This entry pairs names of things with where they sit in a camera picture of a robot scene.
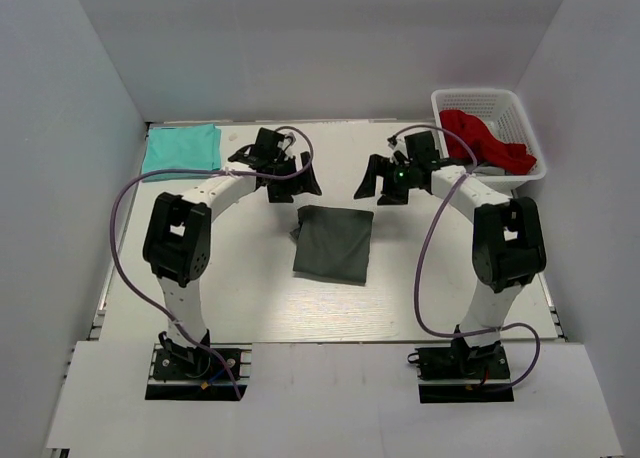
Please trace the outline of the dark grey t shirt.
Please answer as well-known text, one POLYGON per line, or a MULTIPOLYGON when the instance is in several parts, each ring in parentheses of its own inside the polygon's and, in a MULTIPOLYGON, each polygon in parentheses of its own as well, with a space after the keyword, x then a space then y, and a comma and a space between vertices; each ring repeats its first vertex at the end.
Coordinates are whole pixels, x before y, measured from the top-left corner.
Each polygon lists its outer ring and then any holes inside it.
POLYGON ((374 213, 306 205, 290 232, 296 243, 293 272, 334 283, 365 285, 374 213))

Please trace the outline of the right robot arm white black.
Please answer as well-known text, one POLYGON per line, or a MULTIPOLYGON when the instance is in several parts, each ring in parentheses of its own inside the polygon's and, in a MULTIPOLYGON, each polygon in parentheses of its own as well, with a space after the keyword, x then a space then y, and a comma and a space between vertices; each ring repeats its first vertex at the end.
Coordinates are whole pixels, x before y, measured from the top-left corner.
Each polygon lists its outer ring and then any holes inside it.
POLYGON ((440 155, 429 132, 392 135, 390 156, 369 157, 354 196, 381 205, 405 205, 424 190, 452 206, 472 225, 471 262, 477 282, 469 308, 451 334, 453 368, 472 377, 499 346, 516 297, 544 270, 547 259, 538 208, 512 198, 475 176, 470 167, 440 155))

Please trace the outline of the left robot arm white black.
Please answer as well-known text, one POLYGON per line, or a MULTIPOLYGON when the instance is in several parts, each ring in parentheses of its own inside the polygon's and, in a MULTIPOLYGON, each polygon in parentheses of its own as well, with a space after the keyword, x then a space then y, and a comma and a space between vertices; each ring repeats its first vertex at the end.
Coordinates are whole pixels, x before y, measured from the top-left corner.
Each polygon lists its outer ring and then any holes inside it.
POLYGON ((261 188, 271 203, 292 203, 300 194, 320 196, 310 143, 296 127, 262 127, 255 141, 234 152, 221 169, 204 171, 206 179, 200 184, 156 198, 143 259, 161 286, 168 312, 164 340, 182 346, 176 362, 188 376, 202 376, 211 365, 211 352, 204 347, 210 334, 202 314, 200 278, 209 265, 215 220, 261 188), (298 137, 309 145, 295 154, 298 137))

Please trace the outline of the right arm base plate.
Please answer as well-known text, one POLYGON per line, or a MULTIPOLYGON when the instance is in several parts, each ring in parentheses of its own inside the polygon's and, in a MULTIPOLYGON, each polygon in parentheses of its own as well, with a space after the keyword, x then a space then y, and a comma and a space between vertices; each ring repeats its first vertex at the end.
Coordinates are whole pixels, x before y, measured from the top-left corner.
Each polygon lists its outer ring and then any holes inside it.
POLYGON ((407 355, 416 368, 421 404, 511 403, 514 392, 505 350, 463 362, 451 347, 420 347, 407 355))

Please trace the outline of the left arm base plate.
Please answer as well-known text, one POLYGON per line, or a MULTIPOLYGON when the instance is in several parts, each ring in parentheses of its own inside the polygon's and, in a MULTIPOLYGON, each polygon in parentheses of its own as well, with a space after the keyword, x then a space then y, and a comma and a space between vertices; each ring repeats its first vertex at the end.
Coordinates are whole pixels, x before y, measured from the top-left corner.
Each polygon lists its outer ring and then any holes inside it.
POLYGON ((159 344, 154 346, 149 367, 147 401, 236 402, 246 392, 251 372, 250 345, 223 345, 216 351, 230 368, 240 396, 221 362, 207 355, 192 365, 174 357, 159 344))

